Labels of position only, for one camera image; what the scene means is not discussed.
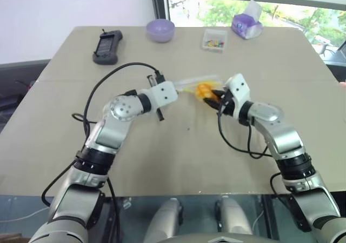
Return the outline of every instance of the trees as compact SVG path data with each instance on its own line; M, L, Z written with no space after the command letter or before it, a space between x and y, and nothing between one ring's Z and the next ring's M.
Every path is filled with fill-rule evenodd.
M310 32L313 29L319 29L323 24L326 24L331 19L328 9L317 8L310 17L301 19L300 24L304 26L304 33Z
M267 12L269 14L274 14L276 5L270 4L270 3L263 3L263 2L259 2L259 4L262 7L262 11Z
M199 19L205 26L230 25L233 16L241 14L247 7L247 1L208 0L207 12L200 12Z
M346 33L335 28L322 27L317 34L330 40L336 47L341 46L346 39Z
M276 6L275 6L275 10L274 10L274 12L272 13L272 19L275 18L275 14L276 14L278 8L279 8L279 5L276 5Z
M340 12L339 16L337 17L339 20L339 24L341 28L346 31L346 11Z

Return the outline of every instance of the colorful beads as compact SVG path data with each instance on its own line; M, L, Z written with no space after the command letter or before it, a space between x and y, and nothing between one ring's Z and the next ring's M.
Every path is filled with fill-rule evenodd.
M209 40L205 43L205 46L211 47L211 48L223 48L225 42L222 40Z

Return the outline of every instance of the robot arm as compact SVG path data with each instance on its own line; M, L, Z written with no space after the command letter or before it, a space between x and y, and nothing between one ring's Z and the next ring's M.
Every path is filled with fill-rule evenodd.
M87 229L97 222L105 197L100 188L132 121L144 113L156 113L177 98L173 83L165 81L138 93L129 91L108 103L54 197L48 222L29 242L87 243Z
M305 231L312 231L318 242L346 242L346 218L340 218L338 206L313 167L298 133L285 121L283 111L251 102L249 87L241 74L226 82L221 105L221 111L227 107L241 124L253 125L263 135L282 181L292 193L290 209L295 209L294 216Z

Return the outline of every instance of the black device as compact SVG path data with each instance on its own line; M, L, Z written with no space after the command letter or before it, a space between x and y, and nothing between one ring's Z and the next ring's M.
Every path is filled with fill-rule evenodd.
M116 55L119 41L123 38L121 31L108 31L99 36L99 42L97 44L96 51L92 55L92 60L96 64L100 65L113 65L118 62L118 56Z

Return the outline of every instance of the beige table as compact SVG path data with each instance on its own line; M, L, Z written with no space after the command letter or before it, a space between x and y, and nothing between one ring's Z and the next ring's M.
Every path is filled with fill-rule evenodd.
M99 29L77 28L69 36L0 134L1 194L40 195L80 149L84 140L82 124L74 121L70 114L83 111L95 81L113 68L91 61L89 52L97 38L93 42L87 40L98 34ZM119 47L119 57L122 54L127 62L153 64L167 79L210 73L226 79L242 72L253 100L280 105L284 110L329 189L346 188L345 92L299 31L266 28L263 36L250 41L229 32L229 46L223 55L199 49L197 37L202 36L202 28L177 28L175 39L167 44L146 40L142 28L122 28L122 31L129 38ZM195 43L190 42L188 46L186 39ZM79 51L75 44L78 41L84 41ZM305 55L309 62L298 63L294 60L298 55L300 59ZM95 94L89 118L100 117L103 105L112 96L148 87L145 76L149 73L150 70L143 67L132 67L105 82ZM271 158L254 160L228 148L218 134L214 110L192 95L180 94L179 100L165 108L163 114L165 121L162 122L154 115L134 121L109 173L118 196L271 193L269 178L277 172L275 162ZM230 141L245 148L247 128L229 117L223 117L222 123ZM262 148L262 138L255 133L252 149ZM51 195L59 184L51 190ZM275 186L284 192L279 179Z

